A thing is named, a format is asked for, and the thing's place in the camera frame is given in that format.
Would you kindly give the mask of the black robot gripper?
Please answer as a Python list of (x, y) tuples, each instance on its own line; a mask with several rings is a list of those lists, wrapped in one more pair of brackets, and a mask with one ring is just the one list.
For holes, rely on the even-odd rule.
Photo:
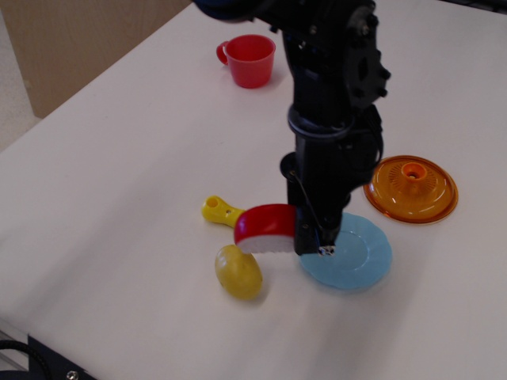
[(288, 203), (295, 206), (294, 250), (299, 256), (333, 256), (319, 230), (337, 230), (351, 193), (367, 184), (383, 155), (382, 120), (374, 105), (324, 126), (288, 111), (294, 151), (280, 163)]

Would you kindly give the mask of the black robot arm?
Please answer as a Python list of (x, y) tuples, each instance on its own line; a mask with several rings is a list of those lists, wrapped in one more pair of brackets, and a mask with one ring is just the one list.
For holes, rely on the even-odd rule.
[(375, 101), (390, 72), (376, 46), (373, 1), (199, 1), (225, 22), (259, 19), (283, 36), (294, 81), (288, 125), (295, 149), (280, 163), (295, 207), (297, 254), (331, 254), (352, 192), (383, 155)]

